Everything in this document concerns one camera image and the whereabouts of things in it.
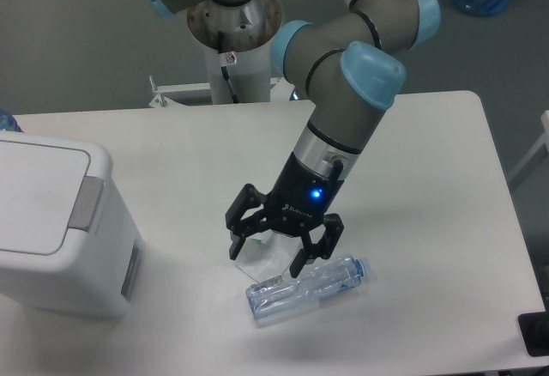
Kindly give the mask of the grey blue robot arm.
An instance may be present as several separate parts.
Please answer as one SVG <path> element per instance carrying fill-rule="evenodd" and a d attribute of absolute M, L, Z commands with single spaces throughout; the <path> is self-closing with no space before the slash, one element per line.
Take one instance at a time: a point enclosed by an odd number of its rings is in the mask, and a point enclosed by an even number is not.
<path fill-rule="evenodd" d="M 405 81 L 395 54 L 437 32 L 438 1 L 345 0 L 348 12 L 320 27 L 282 23 L 276 0 L 148 1 L 162 16 L 186 13 L 214 103 L 268 97 L 276 68 L 315 106 L 273 189 L 245 185 L 226 212 L 230 258 L 265 231 L 300 238 L 292 276 L 330 258 L 344 227 L 329 206 Z"/>

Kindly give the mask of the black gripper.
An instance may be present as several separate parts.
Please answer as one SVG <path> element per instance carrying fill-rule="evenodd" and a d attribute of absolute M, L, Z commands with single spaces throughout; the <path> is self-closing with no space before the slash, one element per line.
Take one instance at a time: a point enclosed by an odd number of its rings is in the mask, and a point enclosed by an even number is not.
<path fill-rule="evenodd" d="M 268 195 L 252 184 L 244 185 L 225 215 L 232 241 L 229 258 L 237 258 L 251 235 L 271 229 L 301 238 L 302 248 L 289 268 L 291 278 L 297 278 L 305 265 L 317 258 L 330 259 L 344 225 L 338 214 L 326 212 L 343 185 L 343 169 L 342 161 L 336 159 L 324 177 L 291 154 Z M 323 235 L 313 243 L 311 231 L 321 224 Z"/>

